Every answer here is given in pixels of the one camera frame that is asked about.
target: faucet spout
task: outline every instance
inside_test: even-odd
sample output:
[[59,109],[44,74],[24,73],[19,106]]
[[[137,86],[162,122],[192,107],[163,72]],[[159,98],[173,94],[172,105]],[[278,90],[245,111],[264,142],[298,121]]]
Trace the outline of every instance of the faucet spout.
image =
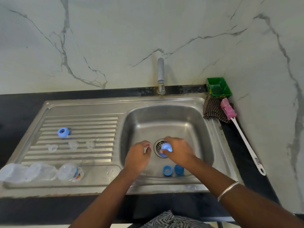
[[165,62],[161,57],[157,60],[157,82],[158,82],[158,93],[164,95],[165,91]]

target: black countertop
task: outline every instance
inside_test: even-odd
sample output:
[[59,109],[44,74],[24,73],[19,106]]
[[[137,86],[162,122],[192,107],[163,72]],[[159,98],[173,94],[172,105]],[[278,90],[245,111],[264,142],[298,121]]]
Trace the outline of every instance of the black countertop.
[[[10,158],[44,101],[157,95],[157,88],[130,88],[0,95],[0,167]],[[206,92],[205,85],[166,86],[166,95]],[[245,185],[279,203],[267,177],[262,176],[235,126],[222,129]],[[0,199],[0,224],[70,224],[96,195]],[[163,211],[201,221],[231,221],[229,213],[210,193],[126,195],[114,223],[145,223]]]

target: sink drain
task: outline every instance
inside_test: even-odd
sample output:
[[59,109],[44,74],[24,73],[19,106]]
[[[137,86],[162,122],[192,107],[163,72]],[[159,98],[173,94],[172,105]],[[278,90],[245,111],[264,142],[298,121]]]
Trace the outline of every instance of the sink drain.
[[164,144],[164,143],[166,143],[166,142],[164,141],[163,138],[158,139],[158,140],[154,143],[154,153],[155,153],[158,157],[160,157],[160,158],[167,158],[167,156],[166,156],[166,157],[163,157],[163,156],[159,153],[159,151],[160,151],[161,148],[162,148],[161,145]]

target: left hand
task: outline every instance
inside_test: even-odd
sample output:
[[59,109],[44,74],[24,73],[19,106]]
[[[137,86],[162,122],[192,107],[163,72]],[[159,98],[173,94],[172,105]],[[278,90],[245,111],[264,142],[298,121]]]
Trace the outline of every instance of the left hand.
[[138,142],[133,145],[125,159],[125,170],[137,176],[148,166],[151,157],[151,143],[148,141]]

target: green container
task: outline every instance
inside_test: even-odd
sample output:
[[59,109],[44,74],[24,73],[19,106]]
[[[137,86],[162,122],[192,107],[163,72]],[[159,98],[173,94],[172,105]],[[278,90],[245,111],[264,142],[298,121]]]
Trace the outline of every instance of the green container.
[[232,93],[223,77],[207,78],[208,92],[218,98],[229,98]]

